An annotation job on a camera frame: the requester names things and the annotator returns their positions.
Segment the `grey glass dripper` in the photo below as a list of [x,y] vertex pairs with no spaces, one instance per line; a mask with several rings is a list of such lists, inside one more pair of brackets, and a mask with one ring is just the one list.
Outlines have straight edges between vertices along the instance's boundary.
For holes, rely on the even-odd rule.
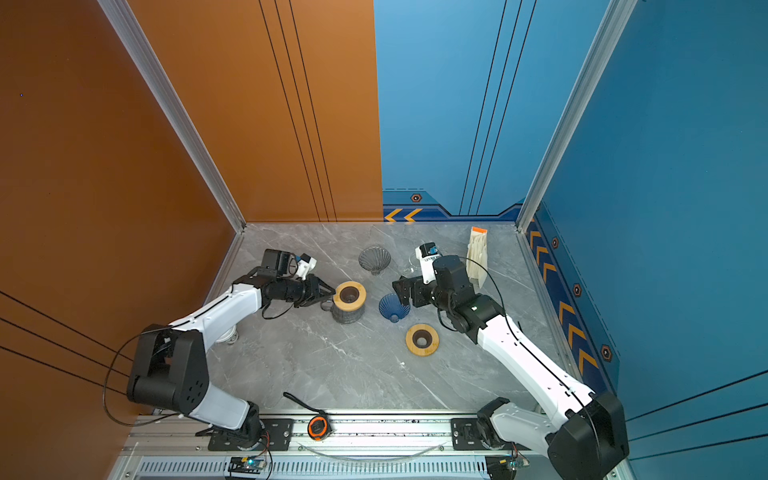
[[390,252],[380,245],[366,247],[358,256],[358,263],[361,268],[372,275],[379,275],[391,263]]

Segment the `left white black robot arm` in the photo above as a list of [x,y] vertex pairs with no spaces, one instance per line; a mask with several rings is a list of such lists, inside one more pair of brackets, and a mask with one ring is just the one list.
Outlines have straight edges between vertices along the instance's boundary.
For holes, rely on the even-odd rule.
[[331,299],[336,290],[312,272],[315,265],[307,254],[267,249],[261,265],[205,306],[165,327],[147,327],[138,336],[128,400],[206,423],[231,447],[257,448],[264,435],[258,406],[211,383],[207,352],[274,300],[302,308]]

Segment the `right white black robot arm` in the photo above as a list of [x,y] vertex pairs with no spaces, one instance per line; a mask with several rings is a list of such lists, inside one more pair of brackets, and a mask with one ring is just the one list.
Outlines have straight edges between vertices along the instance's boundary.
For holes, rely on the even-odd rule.
[[593,391],[541,351],[507,314],[501,296],[474,290],[466,258],[443,255],[433,243],[416,248],[420,275],[392,286],[399,302],[431,305],[439,322],[491,354],[542,408],[519,408],[499,397],[477,413],[492,448],[521,444],[547,457],[563,479],[602,479],[630,453],[623,405],[611,392]]

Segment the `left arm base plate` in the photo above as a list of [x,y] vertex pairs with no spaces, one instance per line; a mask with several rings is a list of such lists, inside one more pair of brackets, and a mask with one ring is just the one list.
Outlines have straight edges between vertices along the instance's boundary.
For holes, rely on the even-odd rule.
[[261,420],[261,433],[256,439],[246,439],[233,432],[213,428],[207,449],[214,452],[243,451],[284,452],[289,449],[294,420],[292,418],[266,418]]

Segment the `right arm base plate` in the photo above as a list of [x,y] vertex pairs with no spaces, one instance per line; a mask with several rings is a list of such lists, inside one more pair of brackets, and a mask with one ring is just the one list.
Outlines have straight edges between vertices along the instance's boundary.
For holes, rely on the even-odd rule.
[[481,436],[476,417],[451,418],[450,427],[452,448],[455,451],[491,450],[491,446]]

